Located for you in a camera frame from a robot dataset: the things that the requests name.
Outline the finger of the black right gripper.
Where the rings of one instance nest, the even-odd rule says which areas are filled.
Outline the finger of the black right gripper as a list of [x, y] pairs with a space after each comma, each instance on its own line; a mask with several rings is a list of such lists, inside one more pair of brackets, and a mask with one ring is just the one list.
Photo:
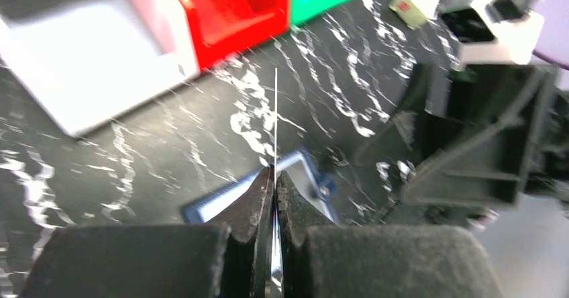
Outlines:
[[372, 166], [405, 158], [418, 164], [449, 142], [447, 119], [426, 111], [429, 88], [437, 72], [439, 68], [430, 64], [413, 67], [395, 111], [375, 136], [355, 150], [354, 164]]
[[525, 190], [558, 94], [552, 65], [475, 64], [449, 74], [446, 114], [427, 114], [408, 205], [504, 208]]

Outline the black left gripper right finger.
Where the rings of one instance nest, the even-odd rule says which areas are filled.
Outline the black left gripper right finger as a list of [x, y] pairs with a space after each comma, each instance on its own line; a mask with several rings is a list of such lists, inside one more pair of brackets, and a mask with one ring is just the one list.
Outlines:
[[502, 297], [483, 247], [463, 228], [339, 226], [287, 172], [276, 180], [285, 297]]

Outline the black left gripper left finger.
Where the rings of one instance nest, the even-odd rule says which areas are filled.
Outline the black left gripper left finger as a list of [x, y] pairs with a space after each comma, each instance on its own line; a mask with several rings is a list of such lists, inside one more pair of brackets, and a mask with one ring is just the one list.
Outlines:
[[22, 297], [263, 297], [270, 278], [267, 170], [202, 224], [68, 227], [52, 233]]

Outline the black VIP card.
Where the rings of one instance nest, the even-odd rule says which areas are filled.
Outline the black VIP card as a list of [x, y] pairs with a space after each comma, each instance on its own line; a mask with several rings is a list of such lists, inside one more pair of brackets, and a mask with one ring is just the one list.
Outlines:
[[282, 293], [282, 252], [280, 247], [280, 231], [278, 222], [278, 207], [276, 204], [276, 180], [277, 180], [277, 164], [278, 164], [278, 143], [277, 143], [277, 129], [278, 129], [278, 69], [274, 69], [274, 107], [273, 107], [273, 235], [272, 235], [272, 258], [271, 267], [275, 268], [271, 272], [270, 283], [274, 285], [274, 296], [283, 297]]

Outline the blue card holder wallet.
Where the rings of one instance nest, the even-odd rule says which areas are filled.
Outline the blue card holder wallet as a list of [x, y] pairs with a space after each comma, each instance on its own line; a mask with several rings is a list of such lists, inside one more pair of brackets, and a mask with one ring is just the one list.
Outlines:
[[[184, 204], [180, 209], [183, 220], [190, 224], [203, 224], [211, 220], [246, 194], [259, 173], [263, 171], [263, 168], [255, 170], [236, 182], [231, 182]], [[333, 177], [329, 173], [319, 172], [315, 160], [306, 148], [298, 148], [278, 158], [267, 170], [268, 180], [260, 183], [261, 193], [272, 193], [271, 188], [282, 171], [288, 172], [296, 183], [297, 190], [310, 204], [332, 222], [339, 222], [338, 215], [331, 204], [331, 198], [337, 192]]]

